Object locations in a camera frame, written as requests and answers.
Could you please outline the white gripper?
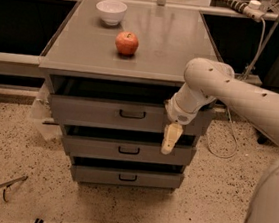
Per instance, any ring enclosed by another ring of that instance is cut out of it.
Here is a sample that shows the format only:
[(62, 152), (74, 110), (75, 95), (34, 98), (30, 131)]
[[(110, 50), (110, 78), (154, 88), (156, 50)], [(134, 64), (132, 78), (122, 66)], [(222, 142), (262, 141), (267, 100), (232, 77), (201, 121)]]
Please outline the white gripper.
[(168, 119), (172, 122), (165, 127), (164, 139), (162, 140), (161, 152), (168, 155), (174, 149), (176, 142), (181, 137), (183, 126), (188, 125), (195, 119), (196, 112), (185, 112), (179, 107), (173, 98), (164, 104)]

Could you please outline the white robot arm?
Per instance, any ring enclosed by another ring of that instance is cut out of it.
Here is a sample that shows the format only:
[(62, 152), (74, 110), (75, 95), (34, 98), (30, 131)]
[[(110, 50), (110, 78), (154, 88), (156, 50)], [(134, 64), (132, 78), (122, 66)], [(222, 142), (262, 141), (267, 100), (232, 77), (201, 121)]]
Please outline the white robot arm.
[[(279, 145), (279, 94), (239, 81), (234, 73), (231, 66), (209, 59), (194, 58), (187, 63), (183, 86), (165, 104), (171, 122), (164, 130), (164, 155), (172, 151), (183, 127), (199, 109), (215, 99)], [(279, 158), (257, 183), (244, 223), (279, 223)]]

